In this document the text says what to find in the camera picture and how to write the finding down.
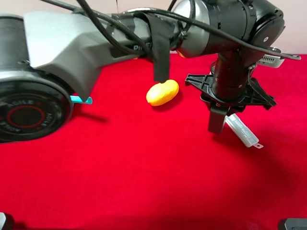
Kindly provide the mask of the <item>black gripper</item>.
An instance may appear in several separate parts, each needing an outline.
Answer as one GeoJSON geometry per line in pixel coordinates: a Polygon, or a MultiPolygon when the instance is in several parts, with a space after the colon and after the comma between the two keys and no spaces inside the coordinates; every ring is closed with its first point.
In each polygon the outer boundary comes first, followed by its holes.
{"type": "Polygon", "coordinates": [[[241,113],[247,106],[262,106],[266,110],[276,106],[277,103],[272,96],[269,96],[259,85],[255,78],[248,78],[248,83],[243,93],[232,101],[218,99],[213,93],[213,75],[194,75],[189,74],[185,79],[186,85],[192,85],[201,92],[201,100],[208,107],[228,108],[227,115],[241,113]]]}

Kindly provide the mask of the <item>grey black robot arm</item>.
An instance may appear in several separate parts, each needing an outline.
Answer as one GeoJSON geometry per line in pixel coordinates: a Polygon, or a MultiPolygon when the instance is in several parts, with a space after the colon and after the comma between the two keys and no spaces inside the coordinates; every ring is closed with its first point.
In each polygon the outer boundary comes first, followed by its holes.
{"type": "Polygon", "coordinates": [[[217,54],[215,73],[201,76],[201,98],[218,133],[222,119],[248,105],[275,106],[251,76],[284,30],[281,10],[266,0],[173,1],[167,11],[95,13],[85,1],[70,14],[36,11],[0,17],[0,140],[29,141],[57,131],[77,94],[89,98],[103,67],[133,58],[153,62],[154,80],[169,78],[169,53],[217,54]]]}

